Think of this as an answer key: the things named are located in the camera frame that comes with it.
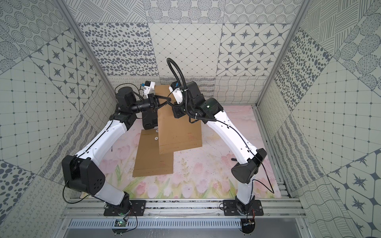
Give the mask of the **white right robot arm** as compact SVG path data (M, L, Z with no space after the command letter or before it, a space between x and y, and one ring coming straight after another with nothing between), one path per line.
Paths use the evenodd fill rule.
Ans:
M190 123L202 121L213 129L233 152L237 164L231 169L238 181L235 197L237 209L248 214L255 201L253 180L267 156L263 148L256 148L238 131L221 104L214 98L205 99L198 85L191 81L182 85L178 80L169 86L176 104L172 107L174 116L189 116Z

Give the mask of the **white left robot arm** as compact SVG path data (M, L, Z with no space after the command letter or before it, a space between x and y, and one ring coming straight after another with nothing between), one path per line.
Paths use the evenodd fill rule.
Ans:
M129 86L120 88L116 93L116 110L102 131L82 150L62 160L65 187L86 192L123 215L131 210L130 196L106 181L101 162L114 143L132 127L138 113L156 111L171 101L154 93L140 100L138 96Z

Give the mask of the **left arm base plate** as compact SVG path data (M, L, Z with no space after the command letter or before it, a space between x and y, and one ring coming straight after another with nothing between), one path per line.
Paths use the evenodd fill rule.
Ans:
M146 200L124 200L120 205L105 204L104 216L126 216L132 212L132 216L143 216Z

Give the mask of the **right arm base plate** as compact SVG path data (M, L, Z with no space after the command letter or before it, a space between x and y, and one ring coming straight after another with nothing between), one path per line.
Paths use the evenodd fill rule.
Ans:
M243 204L238 199L223 200L222 209L225 216L263 216L263 206L260 200L252 199L249 204Z

